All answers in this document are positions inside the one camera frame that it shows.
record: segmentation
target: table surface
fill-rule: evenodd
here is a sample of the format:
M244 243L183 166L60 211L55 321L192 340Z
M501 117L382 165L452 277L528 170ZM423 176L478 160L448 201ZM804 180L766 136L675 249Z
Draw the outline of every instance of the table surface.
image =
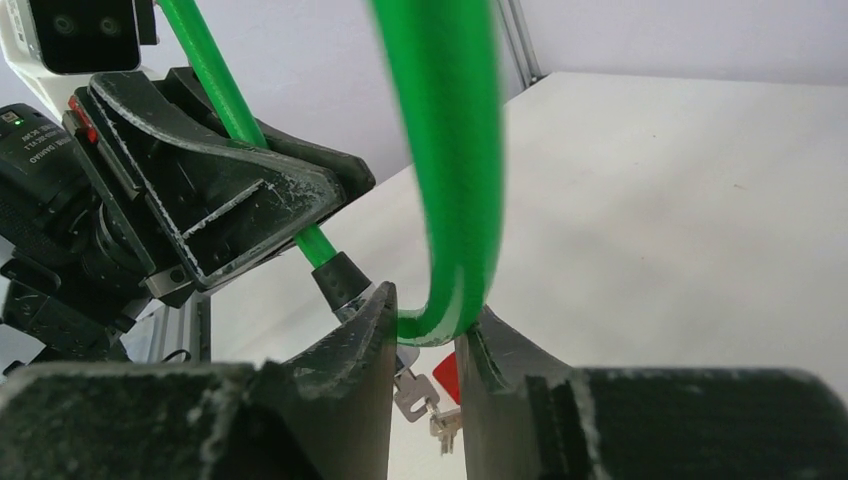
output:
M848 89L558 73L506 112L504 320L572 365L794 366L848 398ZM324 230L423 304L412 169ZM334 328L309 273L290 251L217 293L213 357L285 360ZM461 437L440 458L425 420L392 433L389 478L465 478Z

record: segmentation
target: red tab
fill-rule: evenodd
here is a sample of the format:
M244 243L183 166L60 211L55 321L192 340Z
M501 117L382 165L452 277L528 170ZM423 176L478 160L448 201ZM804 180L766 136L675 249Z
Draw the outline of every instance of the red tab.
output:
M448 392L454 402L459 405L459 369L456 366L456 353L451 353L433 369L433 378Z

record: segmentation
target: silver key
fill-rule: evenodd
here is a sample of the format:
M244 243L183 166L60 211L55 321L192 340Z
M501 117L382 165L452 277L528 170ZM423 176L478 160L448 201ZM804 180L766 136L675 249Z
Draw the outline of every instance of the silver key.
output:
M462 411L459 408L440 412L434 409L430 415L430 435L439 439L442 455L453 453L456 434L462 428Z
M395 377L395 386L395 405L410 423L418 421L427 414L428 409L439 404L439 392L425 375L415 375L406 370ZM413 409L418 403L421 406Z

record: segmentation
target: green cord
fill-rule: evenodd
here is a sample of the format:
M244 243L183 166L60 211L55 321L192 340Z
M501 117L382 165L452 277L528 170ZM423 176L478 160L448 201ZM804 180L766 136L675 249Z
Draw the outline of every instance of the green cord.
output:
M436 346L477 320L503 219L501 103L489 0L372 0L430 233L430 298L399 343Z
M160 0L159 5L230 137L268 148L194 0ZM303 229L295 235L294 241L314 268L336 255L333 245L317 225Z

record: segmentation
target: black cable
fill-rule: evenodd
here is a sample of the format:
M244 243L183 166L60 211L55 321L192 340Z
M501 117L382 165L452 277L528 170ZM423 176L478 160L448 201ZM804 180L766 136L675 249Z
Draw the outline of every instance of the black cable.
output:
M167 357L162 359L162 363L168 363L170 360L173 360L177 355L181 353L185 354L185 358L183 358L183 363L186 363L191 360L191 352L184 348L181 348L179 350L174 350L173 352L169 353Z

